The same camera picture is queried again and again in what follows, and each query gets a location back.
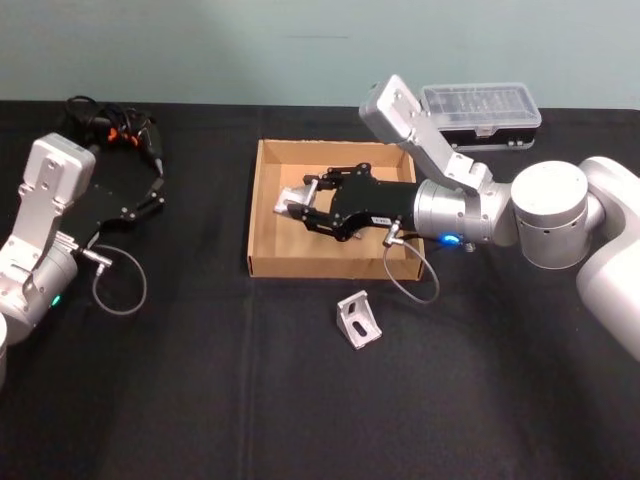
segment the gray cable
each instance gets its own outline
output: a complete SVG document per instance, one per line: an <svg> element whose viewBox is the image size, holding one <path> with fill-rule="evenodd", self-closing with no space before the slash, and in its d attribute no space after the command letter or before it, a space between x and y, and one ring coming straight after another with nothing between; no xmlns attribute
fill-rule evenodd
<svg viewBox="0 0 640 480"><path fill-rule="evenodd" d="M406 248L408 248L409 250L411 250L413 252L413 254L420 259L420 261L424 264L424 266L427 267L427 270L429 270L429 273L431 274L431 277L433 278L433 286L435 288L435 292L434 292L434 294L433 294L433 296L431 298L429 298L427 300L424 300L422 298L416 297L413 293L411 293L409 290L407 290L402 285L400 285L400 283L398 283L398 281L395 278L393 278L393 275L391 275L391 271L389 270L389 265L387 265L387 253L389 252L389 250L391 249L391 247L393 245L395 245L395 244L391 244L391 246L386 247L384 249L384 254L382 255L382 262L384 264L384 269L387 272L387 275L389 276L389 279L393 282L393 284L402 293L404 293L407 297L409 297L414 302L420 303L422 305L428 305L430 303L435 302L438 299L438 297L440 296L440 279L438 278L438 275L436 274L436 271L433 269L433 267L427 261L427 259L424 257L424 255L422 255L418 251L418 249L415 248L413 245L411 245L409 242L403 242L402 245L405 246Z"/></svg>
<svg viewBox="0 0 640 480"><path fill-rule="evenodd" d="M140 276L142 277L142 298L140 299L140 302L138 302L138 304L135 307L130 308L129 310L114 310L112 308L107 307L104 303L102 303L102 300L100 300L100 298L98 297L98 280L102 275L100 274L96 275L96 278L94 278L93 280L93 287L91 289L93 292L93 298L95 299L96 303L100 306L100 308L102 308L105 312L110 313L111 315L124 317L127 315L131 315L133 313L136 313L138 310L142 308L144 303L147 301L147 275L144 273L144 268L142 268L142 265L140 265L140 262L138 262L138 260L136 260L134 256L131 255L129 252L125 252L124 250L121 250L116 247L112 247L111 245L105 245L105 244L93 245L92 248L96 248L96 247L104 248L105 250L111 250L112 252L117 252L124 255L125 257L127 257L129 260L133 262L133 264L136 266L136 268L140 272Z"/></svg>

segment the blue led light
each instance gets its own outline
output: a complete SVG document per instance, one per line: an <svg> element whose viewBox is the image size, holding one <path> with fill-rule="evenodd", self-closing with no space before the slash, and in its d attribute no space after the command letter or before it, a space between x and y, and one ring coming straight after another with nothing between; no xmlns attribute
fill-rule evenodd
<svg viewBox="0 0 640 480"><path fill-rule="evenodd" d="M457 247L462 243L462 239L454 233L443 233L442 235L440 235L438 240L442 245L447 245L450 247Z"/></svg>

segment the cardboard box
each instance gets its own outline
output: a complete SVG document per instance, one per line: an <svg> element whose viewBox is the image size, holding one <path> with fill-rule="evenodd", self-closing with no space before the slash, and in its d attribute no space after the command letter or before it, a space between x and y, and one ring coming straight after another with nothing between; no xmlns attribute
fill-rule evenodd
<svg viewBox="0 0 640 480"><path fill-rule="evenodd" d="M303 184L305 174L328 167L371 163L380 180L415 182L411 157L395 145L379 143L261 140L253 184L247 262L253 277L386 279L383 228L365 228L362 239L338 242L308 231L304 224L274 213L283 187ZM314 206L329 211L333 191L318 192ZM413 245L424 254L422 241ZM419 280L422 263L394 246L388 264L398 280Z"/></svg>

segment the black tablecloth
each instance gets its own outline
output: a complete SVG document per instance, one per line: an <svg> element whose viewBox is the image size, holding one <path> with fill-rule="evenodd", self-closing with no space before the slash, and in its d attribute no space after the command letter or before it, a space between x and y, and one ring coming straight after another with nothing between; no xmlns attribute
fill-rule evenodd
<svg viewBox="0 0 640 480"><path fill-rule="evenodd" d="M83 265L9 351L1 478L640 476L640 365L581 305L576 269L538 270L517 247L441 250L431 259L443 295L426 308L389 282L250 279L257 140L372 140L357 111L149 108L165 142L166 208L103 238L144 264L148 303L134 318L103 313ZM0 103L2 235L30 144L59 112ZM543 118L532 149L476 158L502 181L536 161L592 155L640 173L638 113ZM136 184L141 164L127 158L130 169L104 160L96 175ZM355 352L335 304L361 288L384 333Z"/></svg>

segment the label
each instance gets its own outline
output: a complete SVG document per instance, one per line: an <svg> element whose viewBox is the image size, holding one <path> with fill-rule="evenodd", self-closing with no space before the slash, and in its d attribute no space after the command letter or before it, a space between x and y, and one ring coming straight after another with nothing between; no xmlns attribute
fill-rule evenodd
<svg viewBox="0 0 640 480"><path fill-rule="evenodd" d="M371 217L371 221L376 225L387 225L391 226L391 219L386 217Z"/></svg>

